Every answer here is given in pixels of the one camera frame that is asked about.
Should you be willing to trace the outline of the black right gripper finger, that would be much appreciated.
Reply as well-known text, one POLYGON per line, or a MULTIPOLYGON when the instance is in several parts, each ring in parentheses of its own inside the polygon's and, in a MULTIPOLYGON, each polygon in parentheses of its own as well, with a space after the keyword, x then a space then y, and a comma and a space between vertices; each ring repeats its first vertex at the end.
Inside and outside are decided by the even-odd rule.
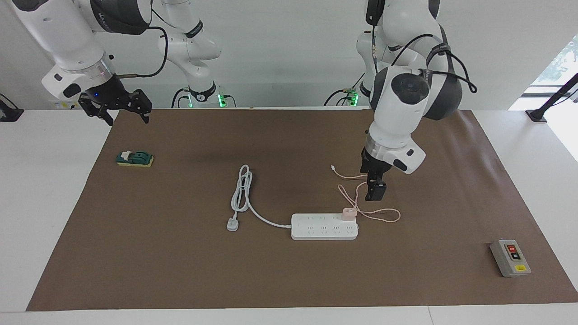
POLYGON ((127 96, 126 110, 136 113, 145 124, 148 124, 153 109, 153 104, 150 99, 141 89, 128 93, 127 96))
POLYGON ((102 104, 95 104, 86 93, 81 93, 79 96, 79 105, 89 117, 97 117, 112 126, 114 123, 113 117, 109 115, 107 107, 102 104))

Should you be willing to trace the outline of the white power strip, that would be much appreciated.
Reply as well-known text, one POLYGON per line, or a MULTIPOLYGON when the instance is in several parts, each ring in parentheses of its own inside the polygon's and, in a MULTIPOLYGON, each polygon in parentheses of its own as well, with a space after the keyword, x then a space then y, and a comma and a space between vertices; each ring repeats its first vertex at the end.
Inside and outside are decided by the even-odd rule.
POLYGON ((343 214, 293 214, 290 226, 296 241, 354 240, 359 235, 355 217, 343 214))

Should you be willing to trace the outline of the white box with yellow label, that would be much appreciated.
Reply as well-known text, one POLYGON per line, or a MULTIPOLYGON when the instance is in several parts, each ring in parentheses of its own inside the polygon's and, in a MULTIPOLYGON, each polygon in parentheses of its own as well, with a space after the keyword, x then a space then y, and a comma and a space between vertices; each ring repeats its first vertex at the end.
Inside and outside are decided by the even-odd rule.
POLYGON ((67 99, 67 100, 59 100, 59 99, 51 99, 49 101, 52 109, 56 110, 78 110, 81 109, 80 103, 78 103, 77 99, 67 99))

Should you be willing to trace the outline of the black table clamp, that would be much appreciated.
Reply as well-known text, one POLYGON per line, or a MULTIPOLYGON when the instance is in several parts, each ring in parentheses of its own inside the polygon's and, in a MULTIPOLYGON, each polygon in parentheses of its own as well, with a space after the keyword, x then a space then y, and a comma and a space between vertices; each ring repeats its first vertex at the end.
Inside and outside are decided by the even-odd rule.
POLYGON ((19 108, 6 95, 0 93, 0 123, 15 122, 23 112, 24 109, 19 108))

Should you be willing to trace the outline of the brown table mat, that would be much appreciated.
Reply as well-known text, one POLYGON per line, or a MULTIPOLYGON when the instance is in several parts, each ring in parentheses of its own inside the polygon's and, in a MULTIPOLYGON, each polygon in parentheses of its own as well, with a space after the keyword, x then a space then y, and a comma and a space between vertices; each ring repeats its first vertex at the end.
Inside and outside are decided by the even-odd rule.
POLYGON ((549 304, 578 292, 469 111, 424 119, 412 138, 427 156, 384 175, 384 207, 359 216, 351 241, 295 241, 252 213, 226 229, 238 171, 251 203, 289 224, 340 213, 354 191, 370 110, 159 110, 144 124, 122 111, 46 265, 29 311, 549 304), (148 168, 115 163, 145 151, 148 168), (532 274, 503 277, 490 244, 514 239, 532 274))

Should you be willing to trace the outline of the grey on-off switch box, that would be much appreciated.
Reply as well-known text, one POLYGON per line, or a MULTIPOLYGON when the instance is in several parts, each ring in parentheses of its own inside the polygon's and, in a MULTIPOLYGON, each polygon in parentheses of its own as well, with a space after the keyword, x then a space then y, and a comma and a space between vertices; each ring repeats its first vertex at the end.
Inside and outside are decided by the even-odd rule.
POLYGON ((532 274, 518 242, 514 239, 500 239, 489 246, 503 277, 513 278, 532 274))

